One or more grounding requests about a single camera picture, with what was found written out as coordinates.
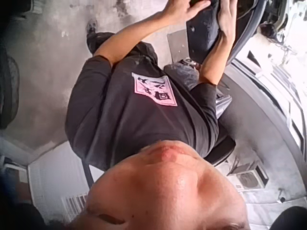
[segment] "shoe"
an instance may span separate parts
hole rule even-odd
[[[86,26],[86,32],[87,34],[96,33],[98,27],[98,22],[96,19],[91,19]]]

